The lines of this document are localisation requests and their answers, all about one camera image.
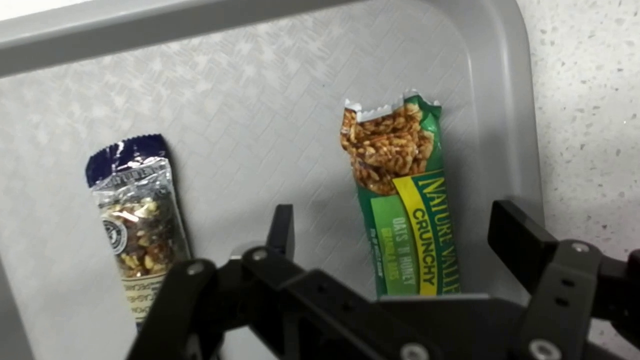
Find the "granola bar wrapper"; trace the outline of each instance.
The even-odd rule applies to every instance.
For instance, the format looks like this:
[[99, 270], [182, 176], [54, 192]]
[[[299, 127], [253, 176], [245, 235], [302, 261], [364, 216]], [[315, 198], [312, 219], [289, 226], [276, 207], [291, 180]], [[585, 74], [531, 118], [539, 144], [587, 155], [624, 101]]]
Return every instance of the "granola bar wrapper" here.
[[460, 291], [439, 113], [417, 95], [377, 109], [346, 102], [339, 144], [357, 184], [377, 296]]
[[164, 138], [135, 136], [101, 148], [86, 164], [86, 182], [140, 325], [172, 264], [190, 258]]

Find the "plastic tray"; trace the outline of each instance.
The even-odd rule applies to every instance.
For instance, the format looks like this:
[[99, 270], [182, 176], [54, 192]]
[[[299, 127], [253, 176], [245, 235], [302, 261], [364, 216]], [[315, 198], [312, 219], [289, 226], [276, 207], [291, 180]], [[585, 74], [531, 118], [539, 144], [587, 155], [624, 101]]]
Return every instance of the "plastic tray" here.
[[92, 3], [0, 25], [0, 74], [0, 250], [35, 359], [119, 359], [129, 347], [81, 168], [141, 132], [172, 147], [197, 256], [221, 264], [264, 241], [273, 207], [289, 202], [295, 263], [371, 298], [341, 101], [406, 89], [444, 105], [463, 291], [523, 298], [485, 244], [495, 198], [541, 221], [527, 38], [512, 0]]

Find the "nature valley granola bar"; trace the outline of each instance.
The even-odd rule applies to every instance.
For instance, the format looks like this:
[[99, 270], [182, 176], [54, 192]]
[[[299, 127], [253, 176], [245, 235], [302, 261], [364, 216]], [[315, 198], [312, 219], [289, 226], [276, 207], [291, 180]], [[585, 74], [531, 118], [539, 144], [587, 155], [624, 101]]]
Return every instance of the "nature valley granola bar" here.
[[343, 109], [339, 144], [357, 184], [380, 296], [460, 291], [438, 118], [439, 106], [416, 95]]

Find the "nuts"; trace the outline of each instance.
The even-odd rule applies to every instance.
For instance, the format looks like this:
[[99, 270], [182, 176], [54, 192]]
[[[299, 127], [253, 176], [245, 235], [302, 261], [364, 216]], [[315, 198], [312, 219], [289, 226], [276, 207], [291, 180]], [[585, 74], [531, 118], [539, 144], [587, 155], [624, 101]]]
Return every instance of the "nuts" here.
[[140, 278], [150, 274], [164, 274], [183, 250], [176, 248], [173, 207], [167, 198], [157, 195], [156, 198], [125, 198], [117, 204], [101, 209], [104, 223], [110, 228], [121, 228], [110, 232], [123, 278]]

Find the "white speckled surface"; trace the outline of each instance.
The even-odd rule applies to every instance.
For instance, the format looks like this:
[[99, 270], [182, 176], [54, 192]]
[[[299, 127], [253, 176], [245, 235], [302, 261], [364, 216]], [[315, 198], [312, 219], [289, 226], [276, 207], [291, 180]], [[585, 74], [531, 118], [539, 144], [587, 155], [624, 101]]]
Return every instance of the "white speckled surface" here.
[[[518, 0], [533, 66], [545, 226], [625, 258], [640, 248], [640, 3]], [[594, 338], [624, 359], [625, 343]]]

